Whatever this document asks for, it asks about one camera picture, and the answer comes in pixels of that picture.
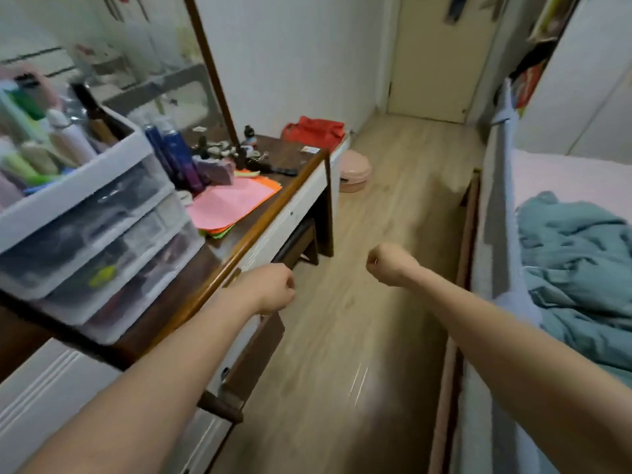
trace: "bed frame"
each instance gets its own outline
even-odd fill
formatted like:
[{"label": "bed frame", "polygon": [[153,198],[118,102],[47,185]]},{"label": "bed frame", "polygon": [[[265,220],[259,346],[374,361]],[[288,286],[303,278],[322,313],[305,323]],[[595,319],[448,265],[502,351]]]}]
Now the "bed frame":
[{"label": "bed frame", "polygon": [[[456,272],[457,286],[467,290],[470,289],[472,256],[478,226],[479,196],[480,170],[475,169],[461,201],[461,206],[466,207],[466,215],[459,252],[459,265]],[[463,356],[452,338],[448,336],[428,474],[447,474],[449,472],[454,429],[458,418],[458,398],[461,391],[462,373]]]}]

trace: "fist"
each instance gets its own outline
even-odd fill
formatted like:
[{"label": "fist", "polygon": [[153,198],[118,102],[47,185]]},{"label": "fist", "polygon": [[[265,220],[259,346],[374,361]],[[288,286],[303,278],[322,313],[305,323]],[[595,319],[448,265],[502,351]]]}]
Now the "fist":
[{"label": "fist", "polygon": [[367,271],[387,286],[405,287],[419,263],[402,247],[381,243],[368,252]]},{"label": "fist", "polygon": [[294,275],[285,264],[270,263],[243,272],[229,287],[252,297],[256,312],[274,312],[294,300]]}]

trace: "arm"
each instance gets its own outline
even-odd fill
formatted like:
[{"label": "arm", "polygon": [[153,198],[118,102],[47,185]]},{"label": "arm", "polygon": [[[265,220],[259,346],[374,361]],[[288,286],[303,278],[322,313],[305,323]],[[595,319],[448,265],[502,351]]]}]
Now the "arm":
[{"label": "arm", "polygon": [[562,472],[632,471],[632,390],[542,330],[518,321],[395,245],[367,270],[419,296],[494,397]]},{"label": "arm", "polygon": [[85,405],[21,472],[158,472],[241,328],[293,297],[292,271],[282,264],[242,274]]}]

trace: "teal blanket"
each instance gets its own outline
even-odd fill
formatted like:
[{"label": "teal blanket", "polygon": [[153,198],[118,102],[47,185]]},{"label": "teal blanket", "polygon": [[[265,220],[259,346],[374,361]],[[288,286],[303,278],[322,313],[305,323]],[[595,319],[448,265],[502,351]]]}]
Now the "teal blanket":
[{"label": "teal blanket", "polygon": [[542,328],[632,387],[632,228],[550,191],[520,206],[517,223]]}]

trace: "forearm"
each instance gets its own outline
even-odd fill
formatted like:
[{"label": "forearm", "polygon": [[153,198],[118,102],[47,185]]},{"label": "forearm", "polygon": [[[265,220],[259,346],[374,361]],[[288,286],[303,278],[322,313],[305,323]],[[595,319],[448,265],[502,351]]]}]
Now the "forearm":
[{"label": "forearm", "polygon": [[551,458],[585,456],[580,465],[586,472],[598,467],[595,459],[631,467],[632,391],[625,385],[430,270],[419,268],[409,278],[409,288],[429,305],[496,399]]},{"label": "forearm", "polygon": [[50,438],[24,473],[155,473],[256,306],[224,289]]}]

